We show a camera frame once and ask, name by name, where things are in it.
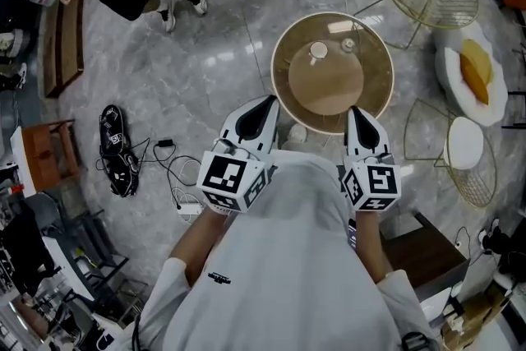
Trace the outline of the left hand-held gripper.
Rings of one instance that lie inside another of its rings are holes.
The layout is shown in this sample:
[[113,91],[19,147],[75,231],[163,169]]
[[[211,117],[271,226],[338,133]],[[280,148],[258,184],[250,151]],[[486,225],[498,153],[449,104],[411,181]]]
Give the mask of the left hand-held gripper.
[[270,185],[270,156],[280,104],[261,96],[232,111],[211,150],[202,158],[196,186],[210,208],[246,213]]

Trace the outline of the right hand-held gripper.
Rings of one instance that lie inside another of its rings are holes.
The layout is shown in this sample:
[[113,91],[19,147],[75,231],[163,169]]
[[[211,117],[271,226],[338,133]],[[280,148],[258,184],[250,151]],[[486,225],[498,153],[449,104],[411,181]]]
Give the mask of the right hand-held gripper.
[[383,212],[401,197],[400,166],[386,130],[356,106],[347,113],[345,173],[341,184],[353,212]]

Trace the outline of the person's left forearm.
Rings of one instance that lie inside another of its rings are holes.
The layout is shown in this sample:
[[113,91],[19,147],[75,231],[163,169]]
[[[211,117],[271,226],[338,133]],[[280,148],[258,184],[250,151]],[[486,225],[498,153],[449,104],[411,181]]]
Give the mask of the person's left forearm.
[[224,236],[227,218],[205,208],[170,252],[169,258],[179,259],[186,265],[184,274],[190,286],[198,280],[210,252]]

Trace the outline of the person's right forearm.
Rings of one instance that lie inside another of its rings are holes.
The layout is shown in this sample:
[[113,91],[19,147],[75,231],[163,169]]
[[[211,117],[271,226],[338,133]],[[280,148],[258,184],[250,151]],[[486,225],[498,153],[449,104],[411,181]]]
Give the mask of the person's right forearm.
[[390,264],[382,248],[380,219],[376,212],[356,213],[356,253],[375,284],[390,271]]

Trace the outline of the round glass side table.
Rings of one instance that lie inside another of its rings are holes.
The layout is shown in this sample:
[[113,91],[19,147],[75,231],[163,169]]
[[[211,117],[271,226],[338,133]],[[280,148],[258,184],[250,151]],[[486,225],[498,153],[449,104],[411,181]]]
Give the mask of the round glass side table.
[[[344,53],[343,39],[357,43]],[[310,65],[311,44],[327,45],[325,59]],[[295,21],[279,37],[271,59],[274,93],[284,110],[304,127],[341,136],[352,106],[381,116],[395,84],[393,60],[383,39],[354,16],[317,12]]]

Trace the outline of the person's white shoe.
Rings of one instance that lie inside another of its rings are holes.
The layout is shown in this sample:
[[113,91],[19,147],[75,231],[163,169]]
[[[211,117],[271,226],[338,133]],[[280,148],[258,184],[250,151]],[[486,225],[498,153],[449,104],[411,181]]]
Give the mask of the person's white shoe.
[[287,135],[287,141],[304,143],[307,140],[307,129],[299,124],[294,124]]

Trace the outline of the white mug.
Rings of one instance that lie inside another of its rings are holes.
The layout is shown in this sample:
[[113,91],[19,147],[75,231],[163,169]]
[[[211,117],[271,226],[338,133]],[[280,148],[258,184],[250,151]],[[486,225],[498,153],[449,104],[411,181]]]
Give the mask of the white mug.
[[327,45],[324,42],[316,41],[311,44],[309,55],[311,57],[310,65],[313,67],[317,62],[326,58],[328,54]]

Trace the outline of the round white seat cushion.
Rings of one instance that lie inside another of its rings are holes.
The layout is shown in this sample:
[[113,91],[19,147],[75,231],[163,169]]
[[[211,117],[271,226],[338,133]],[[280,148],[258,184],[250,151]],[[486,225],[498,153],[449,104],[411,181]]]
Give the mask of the round white seat cushion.
[[472,169],[482,158],[483,147],[482,129],[468,118],[457,117],[450,124],[443,159],[453,169]]

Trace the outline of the orange yolk cushion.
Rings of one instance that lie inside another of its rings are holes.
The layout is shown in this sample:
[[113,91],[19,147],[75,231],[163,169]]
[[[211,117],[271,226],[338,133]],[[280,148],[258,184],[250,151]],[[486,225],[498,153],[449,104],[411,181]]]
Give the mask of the orange yolk cushion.
[[482,46],[472,39],[465,39],[462,43],[460,71],[476,99],[489,105],[487,86],[492,81],[491,59]]

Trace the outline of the dark wooden cabinet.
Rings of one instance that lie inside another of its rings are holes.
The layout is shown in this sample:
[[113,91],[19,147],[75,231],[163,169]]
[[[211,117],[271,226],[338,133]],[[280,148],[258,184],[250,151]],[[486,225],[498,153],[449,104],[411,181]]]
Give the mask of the dark wooden cabinet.
[[387,261],[404,270],[419,301],[464,281],[470,260],[422,213],[412,217],[420,227],[393,238],[381,236]]

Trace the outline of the black equipment bundle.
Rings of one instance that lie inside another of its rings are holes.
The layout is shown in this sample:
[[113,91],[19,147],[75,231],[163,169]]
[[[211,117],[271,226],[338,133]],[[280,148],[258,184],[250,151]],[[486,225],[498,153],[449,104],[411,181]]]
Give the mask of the black equipment bundle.
[[99,155],[110,190],[120,197],[133,196],[139,184],[139,161],[130,147],[124,115],[114,104],[99,116]]

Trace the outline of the person's white shirt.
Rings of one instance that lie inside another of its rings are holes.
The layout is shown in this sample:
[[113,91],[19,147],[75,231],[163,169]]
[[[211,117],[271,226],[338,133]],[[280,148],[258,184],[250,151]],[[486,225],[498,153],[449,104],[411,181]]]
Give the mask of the person's white shirt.
[[335,166],[278,150],[270,185],[226,220],[200,277],[168,258],[114,351],[437,351],[403,270],[375,284],[348,244]]

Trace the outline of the black equipment pile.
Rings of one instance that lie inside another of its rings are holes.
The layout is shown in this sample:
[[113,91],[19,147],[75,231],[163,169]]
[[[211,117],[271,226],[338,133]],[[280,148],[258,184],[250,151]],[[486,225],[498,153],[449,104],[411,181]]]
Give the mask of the black equipment pile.
[[518,283],[526,283],[526,247],[520,246],[504,233],[499,222],[495,218],[488,230],[479,232],[478,241],[482,252],[500,256],[499,271],[503,275],[510,275]]

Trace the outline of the white chair seat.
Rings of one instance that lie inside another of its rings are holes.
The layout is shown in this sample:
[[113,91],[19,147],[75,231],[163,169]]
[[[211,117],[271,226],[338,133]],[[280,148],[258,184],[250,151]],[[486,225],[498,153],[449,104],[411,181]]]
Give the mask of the white chair seat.
[[434,321],[442,314],[450,297],[451,289],[451,287],[443,289],[439,293],[420,302],[420,306],[428,322]]

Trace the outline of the cardboard box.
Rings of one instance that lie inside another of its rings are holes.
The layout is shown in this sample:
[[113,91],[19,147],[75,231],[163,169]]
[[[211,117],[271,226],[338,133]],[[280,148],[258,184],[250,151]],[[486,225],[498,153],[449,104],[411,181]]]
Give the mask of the cardboard box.
[[443,346],[448,351],[462,351],[478,337],[482,328],[497,317],[509,303],[501,288],[491,284],[462,303],[450,304],[441,327]]

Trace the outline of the brown wooden bench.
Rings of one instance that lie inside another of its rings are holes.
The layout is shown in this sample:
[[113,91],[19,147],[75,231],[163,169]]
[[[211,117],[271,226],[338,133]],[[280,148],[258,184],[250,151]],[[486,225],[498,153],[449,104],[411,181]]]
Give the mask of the brown wooden bench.
[[45,14],[44,96],[56,99],[84,71],[84,0],[56,0]]

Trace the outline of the orange wooden side table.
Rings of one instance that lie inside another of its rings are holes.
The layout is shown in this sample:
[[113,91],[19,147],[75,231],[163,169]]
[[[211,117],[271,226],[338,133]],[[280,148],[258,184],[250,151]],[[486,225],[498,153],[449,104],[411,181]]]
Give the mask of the orange wooden side table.
[[22,128],[37,193],[80,175],[72,135],[74,122],[74,119],[68,119]]

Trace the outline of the white cabinet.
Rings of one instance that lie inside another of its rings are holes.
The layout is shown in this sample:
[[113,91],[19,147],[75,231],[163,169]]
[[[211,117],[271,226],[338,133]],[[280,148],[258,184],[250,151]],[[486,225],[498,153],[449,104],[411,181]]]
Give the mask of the white cabinet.
[[25,151],[23,136],[22,136],[22,127],[17,127],[13,132],[11,139],[12,153],[18,167],[18,176],[23,185],[23,195],[24,197],[34,196],[37,191],[33,182],[33,178],[30,172],[30,166],[28,161],[28,155]]

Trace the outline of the white desk with black frame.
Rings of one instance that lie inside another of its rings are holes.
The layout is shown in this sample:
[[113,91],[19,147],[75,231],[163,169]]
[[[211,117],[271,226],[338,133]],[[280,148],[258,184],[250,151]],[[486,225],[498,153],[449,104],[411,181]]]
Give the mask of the white desk with black frame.
[[111,243],[102,214],[85,212],[41,230],[44,245],[67,286],[89,303],[99,301],[108,292],[110,280],[128,262]]

